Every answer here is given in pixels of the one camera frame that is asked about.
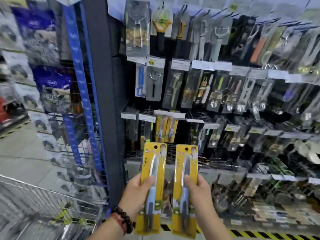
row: yellow and black floor stripe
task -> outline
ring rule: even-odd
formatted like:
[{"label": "yellow and black floor stripe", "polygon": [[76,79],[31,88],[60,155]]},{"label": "yellow and black floor stripe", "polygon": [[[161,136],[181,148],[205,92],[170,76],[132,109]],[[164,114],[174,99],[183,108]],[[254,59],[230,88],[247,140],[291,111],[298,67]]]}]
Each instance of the yellow and black floor stripe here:
[{"label": "yellow and black floor stripe", "polygon": [[[171,231],[172,226],[161,224],[161,231]],[[292,235],[287,233],[276,233],[276,232],[251,232],[251,231],[237,231],[229,230],[232,237],[243,237],[243,238],[262,238],[270,240],[320,240],[320,237],[313,235]],[[199,226],[197,226],[197,233],[202,233]]]},{"label": "yellow and black floor stripe", "polygon": [[17,130],[21,129],[24,125],[27,125],[27,124],[29,124],[30,122],[31,122],[30,120],[23,121],[22,123],[16,125],[14,128],[9,129],[9,130],[6,131],[5,133],[1,134],[1,135],[0,135],[0,139],[3,139],[3,138],[5,138],[5,137],[7,137],[8,135],[16,132]]}]

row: finger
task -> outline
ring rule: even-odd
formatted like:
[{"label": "finger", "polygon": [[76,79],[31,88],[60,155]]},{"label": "finger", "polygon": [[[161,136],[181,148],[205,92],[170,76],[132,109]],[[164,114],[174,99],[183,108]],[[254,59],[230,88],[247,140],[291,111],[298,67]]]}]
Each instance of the finger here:
[{"label": "finger", "polygon": [[194,183],[194,181],[192,181],[189,175],[185,175],[183,177],[183,182],[187,185],[190,192],[193,192],[197,188],[197,185]]},{"label": "finger", "polygon": [[208,182],[205,180],[205,178],[201,174],[198,174],[197,182],[198,182],[198,186],[202,189],[209,187]]},{"label": "finger", "polygon": [[128,185],[138,187],[140,186],[140,181],[141,181],[141,173],[137,174],[132,179],[130,179],[128,182]]},{"label": "finger", "polygon": [[147,193],[151,186],[154,184],[154,182],[155,177],[153,175],[149,176],[141,185],[142,190]]}]

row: shopping cart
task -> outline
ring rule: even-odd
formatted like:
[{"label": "shopping cart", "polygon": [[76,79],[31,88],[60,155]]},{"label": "shopping cart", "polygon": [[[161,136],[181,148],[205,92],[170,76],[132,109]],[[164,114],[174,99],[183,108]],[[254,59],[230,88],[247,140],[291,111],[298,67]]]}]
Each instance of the shopping cart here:
[{"label": "shopping cart", "polygon": [[104,206],[0,175],[0,239],[85,240]]}]

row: dark wooden bead bracelet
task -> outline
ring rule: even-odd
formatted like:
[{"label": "dark wooden bead bracelet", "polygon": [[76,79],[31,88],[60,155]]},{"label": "dark wooden bead bracelet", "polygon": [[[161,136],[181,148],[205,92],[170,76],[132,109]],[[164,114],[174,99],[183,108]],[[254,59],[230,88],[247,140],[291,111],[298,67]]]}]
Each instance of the dark wooden bead bracelet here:
[{"label": "dark wooden bead bracelet", "polygon": [[117,213],[122,218],[122,224],[126,224],[127,226],[127,234],[132,233],[133,223],[130,220],[130,217],[127,216],[126,212],[124,212],[120,207],[116,206],[111,209],[111,214],[112,213]]}]

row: human hand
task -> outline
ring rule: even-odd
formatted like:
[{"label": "human hand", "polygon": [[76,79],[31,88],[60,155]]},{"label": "human hand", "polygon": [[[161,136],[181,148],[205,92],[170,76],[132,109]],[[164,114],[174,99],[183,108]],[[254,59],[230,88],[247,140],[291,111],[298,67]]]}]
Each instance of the human hand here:
[{"label": "human hand", "polygon": [[127,213],[131,221],[134,221],[138,212],[141,210],[148,190],[155,182],[154,176],[148,177],[142,185],[140,185],[141,173],[133,177],[124,191],[124,194],[120,200],[119,207]]},{"label": "human hand", "polygon": [[216,215],[211,196],[211,187],[201,174],[198,174],[196,185],[189,175],[184,176],[184,183],[189,188],[190,198],[194,206],[195,217],[200,226],[207,221],[211,221],[213,215]]}]

